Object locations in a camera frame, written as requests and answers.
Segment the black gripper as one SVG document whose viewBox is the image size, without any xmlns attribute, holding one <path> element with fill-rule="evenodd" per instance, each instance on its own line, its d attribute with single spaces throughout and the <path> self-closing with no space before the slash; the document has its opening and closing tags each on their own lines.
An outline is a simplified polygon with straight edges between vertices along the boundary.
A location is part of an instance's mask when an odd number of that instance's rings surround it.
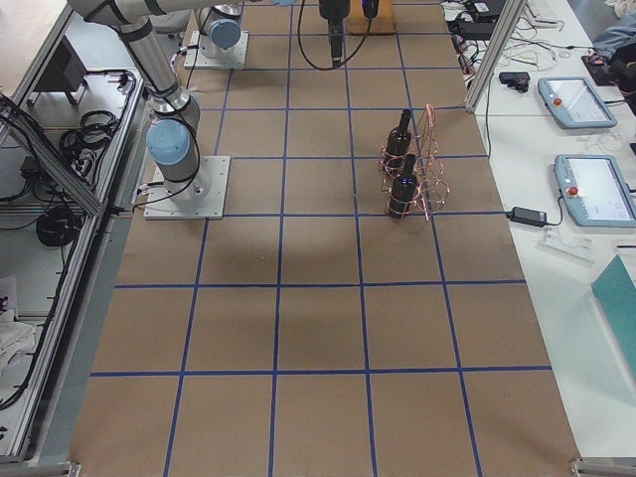
<svg viewBox="0 0 636 477">
<path fill-rule="evenodd" d="M 319 0 L 319 15 L 328 21 L 328 35 L 332 68 L 343 64 L 343 23 L 351 13 L 350 0 Z"/>
</svg>

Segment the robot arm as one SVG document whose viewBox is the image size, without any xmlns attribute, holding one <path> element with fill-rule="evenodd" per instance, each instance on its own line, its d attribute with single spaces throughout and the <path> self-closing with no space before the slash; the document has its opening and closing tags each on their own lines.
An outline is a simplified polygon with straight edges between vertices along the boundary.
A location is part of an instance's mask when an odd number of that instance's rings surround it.
<svg viewBox="0 0 636 477">
<path fill-rule="evenodd" d="M 242 7 L 235 4 L 215 5 L 195 11 L 200 50 L 205 57 L 222 55 L 238 43 L 241 14 Z"/>
<path fill-rule="evenodd" d="M 86 22 L 113 30 L 149 85 L 157 117 L 146 135 L 146 148 L 163 175 L 166 202 L 186 207 L 205 198 L 211 179 L 203 171 L 197 142 L 200 107 L 181 85 L 162 53 L 151 18 L 182 10 L 198 15 L 198 26 L 220 49 L 240 39 L 240 1 L 71 1 Z"/>
</svg>

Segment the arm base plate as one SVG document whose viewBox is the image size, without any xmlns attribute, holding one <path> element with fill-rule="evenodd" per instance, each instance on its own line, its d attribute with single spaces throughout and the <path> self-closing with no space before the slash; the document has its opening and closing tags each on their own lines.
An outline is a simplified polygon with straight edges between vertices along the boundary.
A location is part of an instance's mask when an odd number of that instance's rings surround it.
<svg viewBox="0 0 636 477">
<path fill-rule="evenodd" d="M 242 31 L 238 42 L 228 49 L 215 45 L 207 36 L 192 33 L 184 61 L 187 70 L 242 70 L 246 58 L 248 32 Z"/>
<path fill-rule="evenodd" d="M 230 156 L 203 156 L 195 180 L 183 192 L 172 197 L 183 185 L 164 184 L 163 174 L 156 166 L 153 180 L 161 182 L 161 185 L 150 190 L 149 205 L 144 207 L 143 217 L 146 220 L 221 220 L 230 168 Z"/>
</svg>

